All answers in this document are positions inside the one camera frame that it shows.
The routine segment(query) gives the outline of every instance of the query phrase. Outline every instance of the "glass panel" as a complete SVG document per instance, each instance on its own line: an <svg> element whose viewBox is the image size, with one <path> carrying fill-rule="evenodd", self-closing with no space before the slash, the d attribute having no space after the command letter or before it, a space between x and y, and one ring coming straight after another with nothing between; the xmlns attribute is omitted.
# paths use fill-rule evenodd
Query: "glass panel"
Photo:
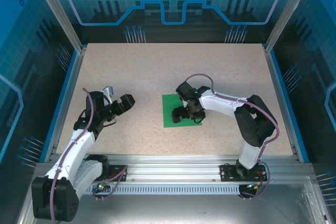
<svg viewBox="0 0 336 224"><path fill-rule="evenodd" d="M301 0L274 52L321 189L335 199L336 1Z"/></svg>
<svg viewBox="0 0 336 224"><path fill-rule="evenodd" d="M83 43L265 42L287 0L60 0Z"/></svg>
<svg viewBox="0 0 336 224"><path fill-rule="evenodd" d="M0 219L14 223L73 48L45 0L0 0L0 9Z"/></svg>

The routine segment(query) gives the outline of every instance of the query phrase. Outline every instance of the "bracket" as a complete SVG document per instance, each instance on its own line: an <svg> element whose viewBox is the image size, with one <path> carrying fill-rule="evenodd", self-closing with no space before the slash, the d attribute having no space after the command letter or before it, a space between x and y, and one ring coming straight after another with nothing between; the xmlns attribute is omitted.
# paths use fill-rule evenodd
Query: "bracket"
<svg viewBox="0 0 336 224"><path fill-rule="evenodd" d="M267 174L264 165L256 165L253 167L251 173L246 176L246 179L242 179L237 173L236 165L224 164L219 166L219 173L221 175L222 182L259 182L261 181L260 172L262 174L263 182L267 181Z"/></svg>

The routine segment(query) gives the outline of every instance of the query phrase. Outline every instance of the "blue wall panel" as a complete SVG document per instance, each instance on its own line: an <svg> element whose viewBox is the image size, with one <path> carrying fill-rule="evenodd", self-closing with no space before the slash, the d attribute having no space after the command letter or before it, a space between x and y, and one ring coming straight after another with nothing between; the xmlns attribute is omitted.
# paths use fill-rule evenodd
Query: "blue wall panel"
<svg viewBox="0 0 336 224"><path fill-rule="evenodd" d="M336 173L335 0L301 0L274 52L310 160L319 174ZM323 189L334 187L332 180Z"/></svg>

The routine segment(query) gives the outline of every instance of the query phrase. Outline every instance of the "blue trim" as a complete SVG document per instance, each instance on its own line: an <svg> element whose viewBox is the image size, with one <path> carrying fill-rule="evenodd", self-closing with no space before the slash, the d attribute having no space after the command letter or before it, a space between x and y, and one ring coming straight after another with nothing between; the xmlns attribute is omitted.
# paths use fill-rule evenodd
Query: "blue trim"
<svg viewBox="0 0 336 224"><path fill-rule="evenodd" d="M18 99L19 99L19 103L20 103L20 107L19 107L18 111L16 112L16 116L15 116L15 118L13 120L13 123L12 123L10 129L9 129L9 132L8 132L8 135L7 135L6 140L4 142L4 145L2 146L1 151L0 151L0 163L1 163L1 161L2 161L2 159L4 157L4 155L5 155L5 152L6 152L7 148L8 148L9 142L12 139L12 135L14 133L16 124L19 121L19 118L21 116L24 104L23 104L23 97L22 97L22 93L21 93L20 88L15 83L10 82L2 74L0 74L0 80L2 80L4 83L6 83L11 89L13 89L17 93L17 96L18 96Z"/></svg>
<svg viewBox="0 0 336 224"><path fill-rule="evenodd" d="M290 116L292 124L293 124L293 128L294 128L296 138L298 140L298 144L299 144L299 148L300 148L300 152L301 152L303 161L305 163L309 163L310 161L309 161L309 158L308 158L306 148L305 148L304 143L303 143L303 139L302 139L302 136L301 136L301 133L300 133L300 130L299 130L298 122L296 121L294 111L293 111L292 105L290 103L289 96L288 96L288 93L287 93L287 90L286 90L286 86L285 86L285 83L283 81L283 78L282 78L282 75L281 75L281 72L280 72L280 68L279 68L279 65L278 65L278 61L275 57L273 49L271 50L270 55L271 55L272 61L274 63L275 71L276 71L277 76L279 78L282 93L284 94L283 97L285 97L285 103L286 103L286 106L287 106L288 111L289 111L289 116Z"/></svg>
<svg viewBox="0 0 336 224"><path fill-rule="evenodd" d="M186 0L183 2L182 5L182 20L179 22L168 22L165 20L165 10L164 10L164 4L161 0L143 0L140 1L139 6L131 6L120 18L117 22L114 23L84 23L81 18L79 17L79 13L77 12L75 5L72 0L68 0L69 4L77 18L77 21L82 26L119 26L121 22L124 21L124 19L133 11L133 10L139 10L139 9L145 9L146 4L159 4L160 10L161 10L161 22L164 25L183 25L186 21L186 14L187 14L187 4L202 4L203 9L213 9L226 23L229 25L265 25L269 22L274 9L276 8L279 0L274 0L274 3L272 4L271 10L269 11L267 18L264 22L233 22L226 17L223 12L216 6L216 5L208 5L206 3L206 0Z"/></svg>
<svg viewBox="0 0 336 224"><path fill-rule="evenodd" d="M55 129L57 117L58 117L61 105L63 103L65 91L67 90L70 75L71 75L72 69L74 67L74 63L75 63L76 58L77 58L77 52L74 50L74 53L72 54L72 59L71 59L71 62L70 62L69 68L68 68L67 75L65 76L65 80L64 80L64 83L63 83L61 94L59 95L59 98L58 98L58 102L57 102L57 105L56 105L56 108L55 108L54 116L52 117L52 121L51 121L51 124L50 124L50 127L49 127L48 135L47 135L47 138L46 138L46 141L44 143L44 147L43 147L43 150L42 150L42 153L41 153L41 156L40 156L39 161L42 162L42 163L44 162L44 159L46 158L47 153L48 153L49 145L50 145L50 142L51 142L51 136L53 135L53 132L54 132L54 129Z"/></svg>
<svg viewBox="0 0 336 224"><path fill-rule="evenodd" d="M328 113L332 126L334 127L334 130L336 131L336 120L329 107L330 94L334 89L336 89L336 82L330 85L327 89L327 94L325 95L324 107L326 108L326 111Z"/></svg>

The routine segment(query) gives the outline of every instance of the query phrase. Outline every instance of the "black object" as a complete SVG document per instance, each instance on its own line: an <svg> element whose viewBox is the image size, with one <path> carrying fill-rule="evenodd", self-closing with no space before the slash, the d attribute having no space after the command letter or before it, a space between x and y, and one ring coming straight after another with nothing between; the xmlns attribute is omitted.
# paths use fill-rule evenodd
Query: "black object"
<svg viewBox="0 0 336 224"><path fill-rule="evenodd" d="M51 219L50 190L53 181L48 177L37 177L32 183L31 195L33 198L34 217ZM57 181L54 194L55 218L59 221L72 221L78 210L78 197L70 181L62 178Z"/></svg>
<svg viewBox="0 0 336 224"><path fill-rule="evenodd" d="M254 94L247 101L263 109L275 120L259 96ZM247 104L236 109L235 117L243 139L254 147L261 147L266 138L271 136L275 130L273 123L264 114Z"/></svg>
<svg viewBox="0 0 336 224"><path fill-rule="evenodd" d="M176 93L179 94L181 100L187 102L187 106L180 106L172 111L173 123L180 123L181 118L191 118L195 123L200 123L203 119L205 119L205 112L200 104L199 98L208 89L210 88L202 86L196 90L186 81L179 85L176 89Z"/></svg>
<svg viewBox="0 0 336 224"><path fill-rule="evenodd" d="M222 182L259 182L260 176L257 172L262 173L263 182L267 181L267 174L264 165L257 164L248 171L249 173L246 174L245 177L242 177L238 174L236 165L225 164L219 166L219 173L221 175Z"/></svg>
<svg viewBox="0 0 336 224"><path fill-rule="evenodd" d="M95 181L101 181L101 180L104 180L104 179L112 178L115 175L119 174L124 168L125 168L125 165L109 165L109 169L106 172L106 176L100 176L100 177L96 178ZM125 171L125 174L122 175L120 182L125 182L126 178L127 178L127 169ZM118 179L119 179L119 177L112 180L112 182L117 182Z"/></svg>
<svg viewBox="0 0 336 224"><path fill-rule="evenodd" d="M103 92L93 91L90 92L90 95L93 101L93 120L88 131L94 134L96 140L99 133L104 128L104 122L112 121L117 115L123 114L135 104L135 100L130 94L125 94L120 97L120 103L116 100L107 106L104 105L104 100L107 100L107 98ZM82 115L80 115L78 121L74 124L74 130L84 129L89 122L91 107L88 97L86 98L86 109L84 112L85 116L81 117Z"/></svg>
<svg viewBox="0 0 336 224"><path fill-rule="evenodd" d="M101 162L103 164L103 172L101 173L101 175L96 178L96 180L104 180L107 179L109 177L109 172L110 172L110 162L109 162L109 158L105 155L98 155L98 154L91 154L89 155L85 161L88 160L95 160L98 162Z"/></svg>

